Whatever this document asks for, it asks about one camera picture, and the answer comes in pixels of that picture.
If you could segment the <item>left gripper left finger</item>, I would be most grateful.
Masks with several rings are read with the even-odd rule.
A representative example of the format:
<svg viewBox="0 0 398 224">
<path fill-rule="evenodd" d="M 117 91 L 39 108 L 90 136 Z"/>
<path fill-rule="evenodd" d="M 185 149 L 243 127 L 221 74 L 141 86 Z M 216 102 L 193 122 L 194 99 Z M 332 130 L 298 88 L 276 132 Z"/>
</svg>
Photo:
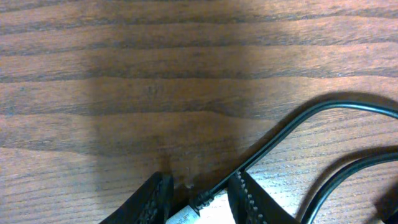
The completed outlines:
<svg viewBox="0 0 398 224">
<path fill-rule="evenodd" d="M 165 224 L 173 196 L 173 177 L 155 172 L 100 224 Z"/>
</svg>

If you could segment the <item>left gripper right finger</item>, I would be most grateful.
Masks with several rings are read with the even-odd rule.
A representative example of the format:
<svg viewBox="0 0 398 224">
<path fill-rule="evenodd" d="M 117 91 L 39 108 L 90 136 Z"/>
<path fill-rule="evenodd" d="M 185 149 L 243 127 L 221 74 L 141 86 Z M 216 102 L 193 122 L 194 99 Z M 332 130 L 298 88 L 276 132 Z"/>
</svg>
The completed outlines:
<svg viewBox="0 0 398 224">
<path fill-rule="evenodd" d="M 247 172 L 229 178 L 228 202 L 236 224 L 299 224 Z"/>
</svg>

